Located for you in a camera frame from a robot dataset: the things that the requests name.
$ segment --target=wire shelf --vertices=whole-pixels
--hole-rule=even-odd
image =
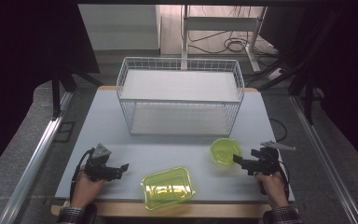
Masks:
[[[243,90],[235,60],[125,58],[117,79],[131,134],[229,136]]]

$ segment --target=person's left hand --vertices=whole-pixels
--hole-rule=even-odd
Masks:
[[[77,175],[76,186],[74,195],[71,201],[71,207],[79,207],[85,209],[89,203],[91,203],[95,197],[100,193],[103,188],[105,180],[99,180],[97,182],[92,181],[84,173],[83,165],[80,168],[80,172]]]

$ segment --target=shirt cuff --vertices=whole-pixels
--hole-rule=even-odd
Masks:
[[[84,210],[78,207],[63,207],[60,210],[60,215],[58,217],[57,223],[81,223],[84,216]]]
[[[274,223],[303,223],[292,206],[277,207],[271,211]]]

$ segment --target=white wall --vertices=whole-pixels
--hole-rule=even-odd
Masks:
[[[94,50],[159,49],[159,6],[78,5]]]

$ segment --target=gray carpet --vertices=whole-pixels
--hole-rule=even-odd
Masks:
[[[121,52],[112,56],[109,52],[97,52],[97,61],[101,74],[93,75],[105,85],[116,85],[116,78],[124,56],[136,56],[136,51]],[[245,57],[238,59],[243,74],[250,74],[251,67]],[[73,128],[72,133],[58,133],[56,141],[48,150],[36,180],[17,217],[16,223],[54,223],[56,217],[50,213],[50,207],[58,202],[54,194],[61,180],[76,139],[87,116],[95,86],[78,76],[74,76],[77,90],[63,119],[62,131]],[[253,82],[258,85],[267,79]],[[296,147],[296,152],[282,151],[282,158],[290,170],[291,187],[296,197],[295,206],[305,223],[350,223],[334,192],[321,162],[302,126],[298,115],[287,94],[290,80],[262,91],[263,99],[271,119],[284,124],[287,136],[281,141],[287,146]],[[46,83],[34,92],[34,104],[22,123],[4,155],[0,159],[0,216],[21,174],[34,153],[34,149],[45,131],[52,114],[51,87]],[[358,206],[358,153],[346,140],[337,127],[320,108],[319,102],[313,104],[314,128],[328,150],[332,162],[340,173],[351,196]],[[277,139],[285,136],[284,128],[272,120],[271,126]],[[97,223],[246,223],[242,219],[150,219],[150,218],[111,218],[99,217]]]

